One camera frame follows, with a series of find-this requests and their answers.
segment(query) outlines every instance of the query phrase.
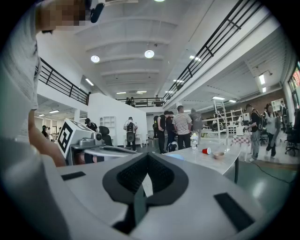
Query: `cable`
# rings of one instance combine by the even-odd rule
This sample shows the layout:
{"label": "cable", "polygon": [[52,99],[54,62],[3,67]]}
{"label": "cable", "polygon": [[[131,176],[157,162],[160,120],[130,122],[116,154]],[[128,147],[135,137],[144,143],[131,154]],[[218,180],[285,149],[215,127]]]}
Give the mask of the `cable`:
{"label": "cable", "polygon": [[287,184],[291,184],[292,182],[294,182],[294,181],[295,181],[295,179],[294,179],[294,180],[292,180],[292,181],[288,182],[288,181],[286,181],[286,180],[283,180],[283,179],[280,179],[280,178],[274,177],[274,176],[272,176],[271,174],[269,174],[269,173],[267,173],[266,171],[264,171],[263,169],[261,169],[261,167],[260,167],[259,165],[257,165],[256,163],[252,163],[252,164],[254,164],[254,165],[258,166],[258,167],[259,167],[259,169],[260,169],[260,170],[261,170],[263,173],[265,173],[265,174],[267,174],[267,175],[269,175],[269,176],[271,176],[271,177],[273,177],[273,178],[275,178],[275,179],[277,179],[277,180],[279,180],[279,181],[285,182],[285,183],[287,183]]}

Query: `red cup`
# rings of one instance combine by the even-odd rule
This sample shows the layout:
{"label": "red cup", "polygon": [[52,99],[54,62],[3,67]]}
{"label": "red cup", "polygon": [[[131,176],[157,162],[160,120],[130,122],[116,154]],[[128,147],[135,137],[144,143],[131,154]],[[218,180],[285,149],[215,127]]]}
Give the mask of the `red cup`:
{"label": "red cup", "polygon": [[210,154],[211,150],[210,150],[210,148],[205,148],[205,149],[202,150],[202,153]]}

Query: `brick wall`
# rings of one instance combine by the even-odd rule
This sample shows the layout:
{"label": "brick wall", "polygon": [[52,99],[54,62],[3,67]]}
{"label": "brick wall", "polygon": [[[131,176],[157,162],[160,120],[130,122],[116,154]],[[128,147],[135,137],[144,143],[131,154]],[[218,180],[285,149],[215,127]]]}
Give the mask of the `brick wall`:
{"label": "brick wall", "polygon": [[[252,99],[250,101],[246,101],[243,103],[234,104],[232,106],[225,107],[226,112],[230,112],[230,110],[238,110],[242,108],[245,109],[247,104],[251,104],[256,110],[258,110],[259,113],[263,113],[264,107],[267,105],[267,103],[271,103],[271,101],[277,100],[283,98],[284,102],[286,104],[285,100],[285,94],[283,90],[278,90],[269,94],[266,94],[264,96]],[[202,114],[203,119],[213,118],[214,117],[214,111],[211,112],[205,112]]]}

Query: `railing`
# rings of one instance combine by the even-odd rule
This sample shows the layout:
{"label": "railing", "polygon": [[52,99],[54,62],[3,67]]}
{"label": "railing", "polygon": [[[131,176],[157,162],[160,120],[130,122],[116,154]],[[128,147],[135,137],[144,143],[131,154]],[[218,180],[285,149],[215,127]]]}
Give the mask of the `railing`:
{"label": "railing", "polygon": [[183,70],[168,93],[163,97],[166,102],[179,91],[189,79],[208,62],[217,51],[253,16],[262,4],[257,0],[239,0],[218,28],[213,32],[196,56]]}
{"label": "railing", "polygon": [[39,76],[39,80],[46,85],[54,88],[55,90],[73,98],[83,104],[89,104],[90,93],[86,93],[74,84],[72,84],[67,78],[57,72],[53,67],[46,63],[42,58],[42,70]]}
{"label": "railing", "polygon": [[117,100],[133,107],[161,107],[165,104],[165,101],[162,97],[134,98],[133,102],[131,99],[130,102],[128,102],[127,99]]}

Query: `brown bowl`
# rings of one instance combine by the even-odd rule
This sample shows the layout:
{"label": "brown bowl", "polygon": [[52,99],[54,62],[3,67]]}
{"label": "brown bowl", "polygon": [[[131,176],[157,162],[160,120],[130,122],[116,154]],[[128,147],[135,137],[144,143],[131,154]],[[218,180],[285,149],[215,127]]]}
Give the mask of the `brown bowl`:
{"label": "brown bowl", "polygon": [[223,152],[214,152],[214,158],[217,160],[221,160],[224,158],[224,154]]}

